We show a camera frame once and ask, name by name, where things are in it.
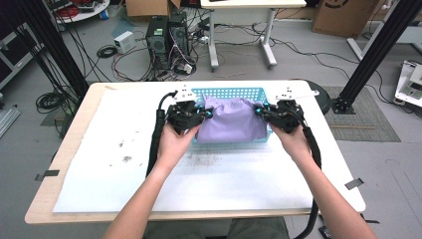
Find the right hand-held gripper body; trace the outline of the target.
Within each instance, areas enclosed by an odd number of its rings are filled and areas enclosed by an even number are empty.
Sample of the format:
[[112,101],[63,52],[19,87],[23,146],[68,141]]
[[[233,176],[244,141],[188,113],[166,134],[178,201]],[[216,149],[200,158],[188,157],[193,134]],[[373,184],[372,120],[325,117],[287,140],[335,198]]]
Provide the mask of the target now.
[[276,102],[270,103],[269,110],[263,107],[263,120],[287,133],[292,132],[299,125],[306,126],[304,111],[294,99],[294,90],[298,88],[293,86],[283,88],[273,96]]

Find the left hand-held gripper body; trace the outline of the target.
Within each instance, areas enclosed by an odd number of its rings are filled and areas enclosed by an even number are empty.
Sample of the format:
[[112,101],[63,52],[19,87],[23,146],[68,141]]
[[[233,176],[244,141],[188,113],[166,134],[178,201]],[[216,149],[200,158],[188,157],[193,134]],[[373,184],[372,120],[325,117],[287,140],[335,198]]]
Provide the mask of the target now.
[[198,96],[190,88],[184,85],[177,89],[173,100],[174,104],[168,107],[166,120],[177,133],[181,134],[203,123],[204,111],[199,113],[196,111]]

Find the purple pants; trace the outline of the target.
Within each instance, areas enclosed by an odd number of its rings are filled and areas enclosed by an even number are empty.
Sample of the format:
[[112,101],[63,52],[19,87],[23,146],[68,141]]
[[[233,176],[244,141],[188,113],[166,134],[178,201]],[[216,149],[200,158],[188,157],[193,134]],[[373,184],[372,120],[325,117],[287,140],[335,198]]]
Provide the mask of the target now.
[[252,142],[268,136],[267,124],[254,112],[256,102],[245,98],[204,98],[212,109],[196,133],[198,143]]

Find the blue plastic basket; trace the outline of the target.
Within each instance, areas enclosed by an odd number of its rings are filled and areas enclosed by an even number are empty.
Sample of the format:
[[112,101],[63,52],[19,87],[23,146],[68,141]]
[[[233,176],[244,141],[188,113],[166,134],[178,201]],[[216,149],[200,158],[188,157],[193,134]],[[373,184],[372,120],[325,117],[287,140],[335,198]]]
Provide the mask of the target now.
[[[245,98],[256,102],[256,105],[261,106],[267,101],[267,97],[263,88],[202,88],[193,89],[193,92],[199,97],[197,104],[203,105],[205,109],[204,98],[211,96],[218,99],[231,99],[231,98]],[[268,136],[261,140],[252,142],[265,142],[268,140],[272,130],[268,127]]]

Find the person's right hand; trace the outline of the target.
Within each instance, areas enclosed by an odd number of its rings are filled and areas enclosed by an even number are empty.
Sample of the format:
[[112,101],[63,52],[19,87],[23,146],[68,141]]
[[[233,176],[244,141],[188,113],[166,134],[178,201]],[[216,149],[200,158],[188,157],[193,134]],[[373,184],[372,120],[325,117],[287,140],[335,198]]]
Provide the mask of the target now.
[[299,164],[312,159],[311,150],[301,126],[295,128],[290,133],[279,129],[274,125],[271,125],[271,128],[280,139],[284,150],[292,158],[294,163]]

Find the person's left hand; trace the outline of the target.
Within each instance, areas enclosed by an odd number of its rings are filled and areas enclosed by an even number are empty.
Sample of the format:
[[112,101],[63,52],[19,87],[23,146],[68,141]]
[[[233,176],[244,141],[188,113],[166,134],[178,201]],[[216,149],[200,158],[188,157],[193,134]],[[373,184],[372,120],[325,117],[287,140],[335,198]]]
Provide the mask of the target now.
[[161,134],[154,170],[169,173],[184,155],[199,128],[198,125],[179,134],[170,123],[167,123]]

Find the dark round stool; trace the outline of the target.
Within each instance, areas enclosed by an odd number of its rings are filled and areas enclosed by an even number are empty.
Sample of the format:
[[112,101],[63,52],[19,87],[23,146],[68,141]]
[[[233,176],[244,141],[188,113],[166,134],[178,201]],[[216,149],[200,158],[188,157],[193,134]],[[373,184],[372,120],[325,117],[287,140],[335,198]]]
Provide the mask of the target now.
[[310,88],[308,90],[294,90],[294,99],[297,100],[314,96],[321,113],[326,115],[331,106],[331,98],[329,94],[323,87],[312,81],[306,80],[306,83]]

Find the black computer tower green label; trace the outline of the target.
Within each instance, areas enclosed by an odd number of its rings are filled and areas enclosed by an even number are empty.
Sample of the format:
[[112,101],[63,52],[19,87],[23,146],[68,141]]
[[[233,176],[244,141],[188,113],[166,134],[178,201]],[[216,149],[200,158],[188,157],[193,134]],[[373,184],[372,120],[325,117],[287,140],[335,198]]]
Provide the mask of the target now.
[[167,26],[167,16],[152,16],[145,35],[151,63],[157,70],[169,68]]

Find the small white box device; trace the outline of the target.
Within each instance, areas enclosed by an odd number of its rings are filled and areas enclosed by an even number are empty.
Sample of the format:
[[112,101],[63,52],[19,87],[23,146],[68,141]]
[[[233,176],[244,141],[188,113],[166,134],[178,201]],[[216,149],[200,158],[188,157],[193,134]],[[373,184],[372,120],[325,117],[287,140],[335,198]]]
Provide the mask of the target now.
[[116,45],[118,51],[121,54],[125,54],[132,50],[135,44],[135,38],[132,32],[126,31],[114,39],[114,44]]

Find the white desk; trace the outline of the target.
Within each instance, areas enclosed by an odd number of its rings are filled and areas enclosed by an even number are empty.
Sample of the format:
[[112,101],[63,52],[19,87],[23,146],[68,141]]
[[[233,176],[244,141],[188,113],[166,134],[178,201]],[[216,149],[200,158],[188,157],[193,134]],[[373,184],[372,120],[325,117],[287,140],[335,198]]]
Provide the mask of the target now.
[[270,37],[276,12],[280,8],[303,8],[307,5],[305,0],[200,0],[201,7],[209,11],[209,39],[208,50],[211,71],[219,68],[218,55],[215,43],[215,10],[216,9],[267,9],[267,25],[265,34],[259,38],[264,54],[268,60],[268,68],[277,65],[277,60],[270,47]]

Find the plain cardboard box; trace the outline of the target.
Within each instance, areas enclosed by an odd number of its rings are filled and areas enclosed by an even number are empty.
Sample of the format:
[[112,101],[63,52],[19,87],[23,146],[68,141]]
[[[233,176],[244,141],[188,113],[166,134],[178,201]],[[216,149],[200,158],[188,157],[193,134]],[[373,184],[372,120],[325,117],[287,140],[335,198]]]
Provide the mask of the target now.
[[179,9],[181,0],[125,0],[130,17],[168,15],[173,7]]

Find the person's legs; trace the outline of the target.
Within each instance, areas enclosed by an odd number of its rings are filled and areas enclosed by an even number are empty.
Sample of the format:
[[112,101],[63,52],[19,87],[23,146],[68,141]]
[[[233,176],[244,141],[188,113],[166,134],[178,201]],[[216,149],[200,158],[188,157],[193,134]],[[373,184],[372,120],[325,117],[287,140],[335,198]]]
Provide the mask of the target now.
[[[194,221],[149,222],[142,239],[207,239]],[[291,239],[283,217],[235,218],[226,239]]]

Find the cardboard box black print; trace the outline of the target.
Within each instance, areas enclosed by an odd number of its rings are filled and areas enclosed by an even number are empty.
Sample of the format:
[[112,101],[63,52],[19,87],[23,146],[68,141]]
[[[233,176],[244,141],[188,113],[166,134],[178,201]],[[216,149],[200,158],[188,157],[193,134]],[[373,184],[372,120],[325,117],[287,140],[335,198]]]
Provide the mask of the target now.
[[357,38],[380,0],[320,0],[312,31],[344,38]]

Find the light wooden table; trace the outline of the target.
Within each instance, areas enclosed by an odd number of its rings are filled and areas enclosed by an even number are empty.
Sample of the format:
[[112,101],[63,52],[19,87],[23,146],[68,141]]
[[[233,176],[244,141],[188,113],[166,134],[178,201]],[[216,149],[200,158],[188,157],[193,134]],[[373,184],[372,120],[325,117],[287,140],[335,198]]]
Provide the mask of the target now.
[[[87,131],[102,96],[107,90],[138,89],[145,84],[170,85],[177,83],[181,88],[186,85],[190,89],[202,88],[263,88],[267,101],[274,104],[273,96],[287,86],[297,87],[299,90],[308,90],[310,87],[305,81],[196,81],[196,82],[146,82],[146,83],[96,83],[92,85],[79,108],[71,127],[63,140],[57,155],[49,170],[58,169],[58,176],[45,177],[31,203],[25,220],[29,224],[53,224],[70,222],[103,222],[111,221],[117,212],[109,213],[56,213],[53,208],[62,190],[66,173],[70,167],[84,134]],[[348,190],[344,185],[353,177],[349,168],[334,140],[334,137],[322,115],[314,97],[297,99],[302,106],[308,125],[312,128],[316,141],[320,148],[322,170],[341,195],[352,205],[362,212],[365,202],[358,190]],[[221,219],[235,217],[255,217],[273,215],[304,215],[310,212],[308,207],[285,208],[273,207],[259,210],[230,210],[230,211],[187,211],[187,212],[156,212],[152,210],[151,217],[154,220],[183,220],[183,219]]]

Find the white desk frame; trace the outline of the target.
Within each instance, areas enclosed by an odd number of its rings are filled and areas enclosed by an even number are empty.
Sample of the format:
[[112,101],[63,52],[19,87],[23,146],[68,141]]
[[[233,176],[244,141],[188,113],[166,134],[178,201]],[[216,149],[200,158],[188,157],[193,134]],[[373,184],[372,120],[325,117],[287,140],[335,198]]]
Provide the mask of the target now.
[[[348,38],[346,42],[354,52],[355,56],[361,61],[364,55],[368,52],[370,46],[375,40],[375,37],[380,33],[384,23],[380,23],[373,35],[363,49],[361,49],[353,38]],[[422,54],[422,24],[417,26],[408,26],[396,41],[397,44],[410,44],[415,47]]]

